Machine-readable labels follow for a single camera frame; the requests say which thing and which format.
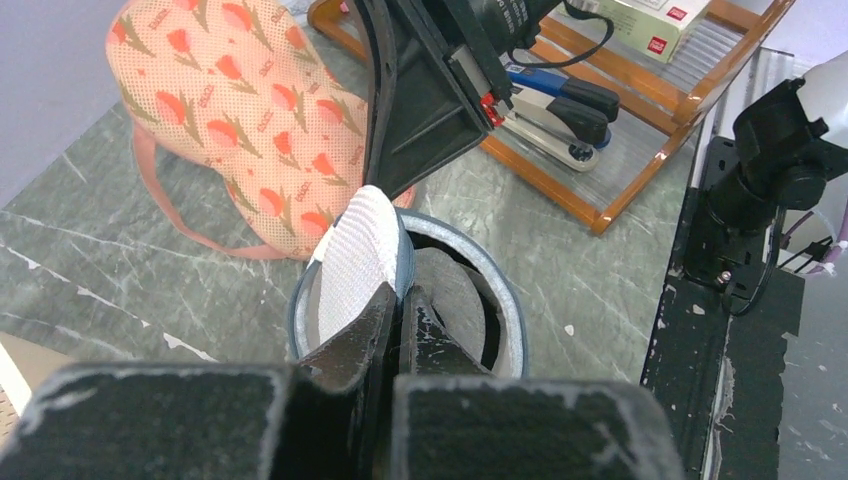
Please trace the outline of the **black bra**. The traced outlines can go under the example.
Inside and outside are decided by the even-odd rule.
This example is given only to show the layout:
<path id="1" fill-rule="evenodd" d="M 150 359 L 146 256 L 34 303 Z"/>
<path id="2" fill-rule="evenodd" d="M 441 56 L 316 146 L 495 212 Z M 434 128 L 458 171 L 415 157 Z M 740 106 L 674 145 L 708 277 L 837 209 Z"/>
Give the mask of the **black bra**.
<path id="1" fill-rule="evenodd" d="M 512 372 L 507 312 L 486 276 L 429 247 L 415 251 L 414 284 L 472 359 L 499 376 Z"/>

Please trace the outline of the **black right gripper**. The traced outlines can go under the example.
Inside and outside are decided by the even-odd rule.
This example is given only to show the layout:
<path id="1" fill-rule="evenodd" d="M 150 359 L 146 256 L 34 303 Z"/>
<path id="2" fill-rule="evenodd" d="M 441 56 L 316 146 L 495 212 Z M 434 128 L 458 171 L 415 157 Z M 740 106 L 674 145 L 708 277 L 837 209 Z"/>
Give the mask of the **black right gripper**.
<path id="1" fill-rule="evenodd" d="M 357 1 L 369 80 L 365 184 L 396 199 L 479 145 L 512 108 L 501 56 L 557 1 Z"/>

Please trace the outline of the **white mesh laundry bag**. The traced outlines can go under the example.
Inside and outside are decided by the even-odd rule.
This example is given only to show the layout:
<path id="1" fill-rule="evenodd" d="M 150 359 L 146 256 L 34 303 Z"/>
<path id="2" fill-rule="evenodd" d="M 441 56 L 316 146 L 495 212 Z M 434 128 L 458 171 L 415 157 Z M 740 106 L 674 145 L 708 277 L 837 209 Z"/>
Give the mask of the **white mesh laundry bag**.
<path id="1" fill-rule="evenodd" d="M 374 186 L 360 188 L 343 213 L 331 222 L 295 287 L 289 310 L 292 354 L 305 357 L 341 332 L 365 308 L 380 285 L 387 284 L 397 299 L 419 287 L 414 284 L 415 251 L 429 247 L 445 251 L 488 278 L 507 312 L 512 368 L 510 374 L 494 374 L 525 375 L 525 320 L 516 294 L 494 259 L 455 227 L 394 206 Z M 421 290 L 426 307 L 447 333 Z"/>

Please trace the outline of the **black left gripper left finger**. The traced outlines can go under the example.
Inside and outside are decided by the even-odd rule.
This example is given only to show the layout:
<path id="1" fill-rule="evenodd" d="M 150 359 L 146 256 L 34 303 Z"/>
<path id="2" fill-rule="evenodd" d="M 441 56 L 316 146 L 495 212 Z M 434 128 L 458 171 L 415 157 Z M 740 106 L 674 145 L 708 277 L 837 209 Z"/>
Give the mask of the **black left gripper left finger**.
<path id="1" fill-rule="evenodd" d="M 5 479 L 369 479 L 395 292 L 295 363 L 76 363 L 36 389 Z"/>

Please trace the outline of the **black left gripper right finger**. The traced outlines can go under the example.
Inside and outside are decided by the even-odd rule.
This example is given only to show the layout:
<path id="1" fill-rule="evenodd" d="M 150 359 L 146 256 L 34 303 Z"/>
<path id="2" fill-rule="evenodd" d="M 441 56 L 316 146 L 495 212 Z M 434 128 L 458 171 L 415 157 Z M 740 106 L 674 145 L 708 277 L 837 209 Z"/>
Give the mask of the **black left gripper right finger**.
<path id="1" fill-rule="evenodd" d="M 450 336 L 419 287 L 404 301 L 394 479 L 680 479 L 667 417 L 620 381 L 498 378 Z"/>

